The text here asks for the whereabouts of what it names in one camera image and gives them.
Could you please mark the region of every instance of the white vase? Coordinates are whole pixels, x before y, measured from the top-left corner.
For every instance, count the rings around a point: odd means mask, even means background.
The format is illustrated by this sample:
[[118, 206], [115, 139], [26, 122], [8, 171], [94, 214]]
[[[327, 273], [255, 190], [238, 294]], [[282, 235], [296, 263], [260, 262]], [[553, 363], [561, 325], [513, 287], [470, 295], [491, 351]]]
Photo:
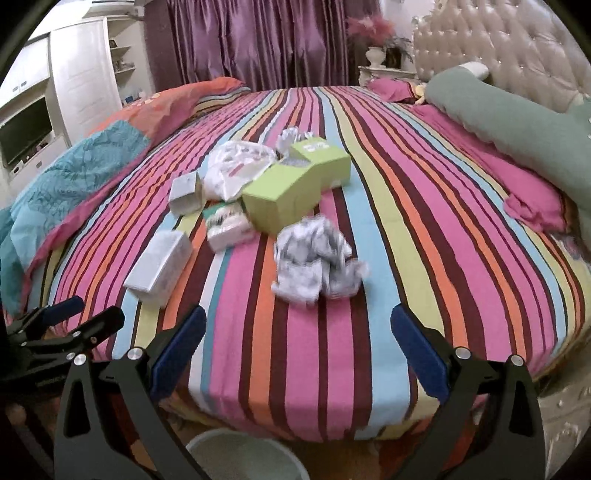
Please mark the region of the white vase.
[[382, 47], [370, 47], [367, 52], [365, 52], [365, 57], [369, 60], [370, 67], [374, 69], [383, 69], [385, 68], [382, 65], [382, 62], [386, 59], [386, 52]]

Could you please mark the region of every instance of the bed frame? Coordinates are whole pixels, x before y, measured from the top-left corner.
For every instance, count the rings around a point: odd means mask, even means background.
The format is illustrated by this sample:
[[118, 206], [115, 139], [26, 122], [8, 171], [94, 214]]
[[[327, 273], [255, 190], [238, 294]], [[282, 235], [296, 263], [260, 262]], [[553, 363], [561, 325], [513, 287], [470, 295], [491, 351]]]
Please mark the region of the bed frame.
[[[591, 94], [591, 64], [542, 0], [437, 0], [414, 33], [419, 78], [479, 61], [492, 83], [557, 112]], [[591, 336], [552, 373], [539, 397], [551, 477], [591, 423]]]

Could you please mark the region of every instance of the green box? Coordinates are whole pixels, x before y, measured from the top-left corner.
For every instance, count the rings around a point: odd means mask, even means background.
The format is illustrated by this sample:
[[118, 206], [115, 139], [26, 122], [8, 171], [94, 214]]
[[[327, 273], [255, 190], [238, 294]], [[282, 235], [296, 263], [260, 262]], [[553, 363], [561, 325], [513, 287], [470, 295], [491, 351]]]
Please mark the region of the green box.
[[276, 236], [318, 205], [320, 177], [312, 164], [295, 167], [277, 163], [242, 191], [242, 202], [255, 228]]
[[351, 177], [351, 157], [339, 147], [329, 145], [324, 138], [313, 137], [290, 147], [290, 158], [308, 160], [314, 174], [320, 178], [320, 191], [345, 185]]

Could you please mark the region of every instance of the crumpled plastic bag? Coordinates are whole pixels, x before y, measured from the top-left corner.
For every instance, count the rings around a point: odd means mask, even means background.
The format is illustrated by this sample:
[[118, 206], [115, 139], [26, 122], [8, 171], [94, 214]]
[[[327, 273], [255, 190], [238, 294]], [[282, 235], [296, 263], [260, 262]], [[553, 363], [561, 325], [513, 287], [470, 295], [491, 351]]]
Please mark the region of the crumpled plastic bag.
[[369, 267], [350, 260], [351, 255], [351, 246], [328, 218], [306, 217], [277, 236], [277, 281], [271, 290], [285, 301], [306, 305], [318, 301], [321, 292], [330, 299], [352, 297]]
[[301, 142], [302, 140], [307, 140], [312, 138], [314, 134], [312, 132], [302, 132], [298, 127], [287, 127], [279, 137], [277, 137], [277, 143], [275, 144], [275, 149], [281, 154], [281, 163], [285, 165], [292, 165], [294, 167], [300, 167], [299, 162], [300, 159], [297, 158], [290, 158], [290, 146], [292, 146], [296, 142]]
[[242, 140], [225, 142], [209, 154], [203, 178], [206, 198], [233, 202], [275, 162], [277, 154], [270, 147]]

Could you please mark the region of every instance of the striped bedsheet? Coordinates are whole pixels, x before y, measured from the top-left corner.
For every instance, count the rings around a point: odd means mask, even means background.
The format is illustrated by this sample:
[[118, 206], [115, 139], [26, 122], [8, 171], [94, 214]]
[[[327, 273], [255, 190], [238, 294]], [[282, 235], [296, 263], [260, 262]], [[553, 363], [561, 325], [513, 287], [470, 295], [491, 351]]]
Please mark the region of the striped bedsheet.
[[[273, 239], [214, 254], [202, 217], [177, 220], [167, 207], [172, 178], [195, 168], [203, 175], [213, 147], [231, 139], [274, 146], [290, 125], [350, 152], [350, 184], [325, 193], [317, 210], [371, 268], [358, 295], [309, 310], [271, 293]], [[98, 353], [117, 358], [200, 303], [207, 332], [178, 388], [186, 404], [286, 439], [387, 436], [437, 408], [390, 332], [399, 302], [454, 345], [500, 361], [518, 353], [536, 374], [587, 328], [587, 265], [509, 218], [504, 198], [444, 136], [366, 89], [250, 93], [190, 124], [122, 181], [36, 272], [30, 306], [83, 297], [86, 309], [62, 333], [121, 306], [125, 326]], [[194, 253], [157, 310], [122, 284], [154, 232], [171, 229], [188, 234]]]

